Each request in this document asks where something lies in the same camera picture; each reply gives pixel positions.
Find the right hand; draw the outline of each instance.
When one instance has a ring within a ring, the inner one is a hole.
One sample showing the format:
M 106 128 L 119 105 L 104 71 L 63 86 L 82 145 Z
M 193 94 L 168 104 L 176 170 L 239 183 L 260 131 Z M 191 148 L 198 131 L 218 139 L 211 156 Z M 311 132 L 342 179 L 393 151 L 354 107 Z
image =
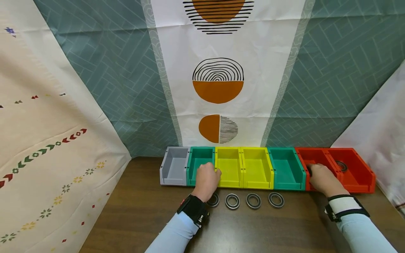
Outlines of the right hand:
M 221 174 L 220 169 L 215 171 L 212 163 L 202 164 L 197 169 L 196 187 L 191 195 L 198 197 L 202 202 L 207 202 L 217 189 Z
M 349 194 L 334 174 L 322 164 L 308 164 L 312 170 L 312 177 L 309 180 L 312 186 L 322 192 L 327 198 L 339 195 Z

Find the storage bin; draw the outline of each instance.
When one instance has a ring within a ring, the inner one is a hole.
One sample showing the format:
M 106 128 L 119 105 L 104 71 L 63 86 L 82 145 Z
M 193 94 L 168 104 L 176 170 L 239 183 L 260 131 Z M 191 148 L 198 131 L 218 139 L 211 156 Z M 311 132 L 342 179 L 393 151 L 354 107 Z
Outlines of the storage bin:
M 237 147 L 215 148 L 215 170 L 222 172 L 219 187 L 243 188 L 241 149 Z
M 197 169 L 201 164 L 211 162 L 215 166 L 215 147 L 191 147 L 186 176 L 187 186 L 196 185 Z
M 323 164 L 334 174 L 334 176 L 340 181 L 341 180 L 341 172 L 336 170 L 333 160 L 328 155 L 328 150 L 325 148 L 302 148 L 297 147 L 295 148 L 297 151 L 297 155 L 300 158 L 302 166 L 306 168 L 306 164 Z M 315 188 L 309 183 L 309 173 L 307 174 L 306 180 L 306 191 L 314 191 Z
M 273 189 L 274 172 L 267 148 L 242 147 L 243 187 Z
M 305 191 L 307 174 L 294 148 L 268 147 L 275 190 Z
M 160 166 L 161 185 L 187 186 L 186 170 L 190 147 L 167 147 Z
M 352 148 L 327 149 L 336 170 L 342 172 L 341 183 L 351 193 L 373 193 L 375 174 Z

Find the herringbone pattern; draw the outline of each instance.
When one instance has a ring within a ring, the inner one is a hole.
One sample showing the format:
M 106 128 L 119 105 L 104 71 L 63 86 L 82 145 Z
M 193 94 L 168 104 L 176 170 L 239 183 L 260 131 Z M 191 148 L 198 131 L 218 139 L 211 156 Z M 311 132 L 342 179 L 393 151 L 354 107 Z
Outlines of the herringbone pattern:
M 139 0 L 34 2 L 133 157 L 178 145 Z
M 330 146 L 404 60 L 403 13 L 403 0 L 317 0 L 267 146 Z

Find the orange semicircle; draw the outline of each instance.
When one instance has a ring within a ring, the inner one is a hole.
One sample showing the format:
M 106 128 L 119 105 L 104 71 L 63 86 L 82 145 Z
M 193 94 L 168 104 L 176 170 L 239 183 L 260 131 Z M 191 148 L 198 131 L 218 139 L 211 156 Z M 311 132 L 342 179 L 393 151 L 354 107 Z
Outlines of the orange semicircle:
M 210 1 L 193 0 L 197 13 L 209 23 L 221 24 L 233 19 L 242 9 L 245 0 Z
M 223 104 L 234 99 L 242 90 L 243 81 L 193 81 L 200 98 L 214 104 Z
M 213 143 L 220 142 L 220 115 L 208 115 L 200 120 L 198 130 L 201 135 Z

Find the gray storage bin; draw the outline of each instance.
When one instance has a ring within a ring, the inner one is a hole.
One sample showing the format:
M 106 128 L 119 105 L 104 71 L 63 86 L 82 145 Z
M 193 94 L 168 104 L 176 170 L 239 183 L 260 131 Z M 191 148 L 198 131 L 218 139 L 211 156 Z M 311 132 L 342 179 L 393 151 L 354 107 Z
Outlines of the gray storage bin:
M 161 185 L 187 186 L 186 172 L 190 147 L 167 147 L 160 166 Z

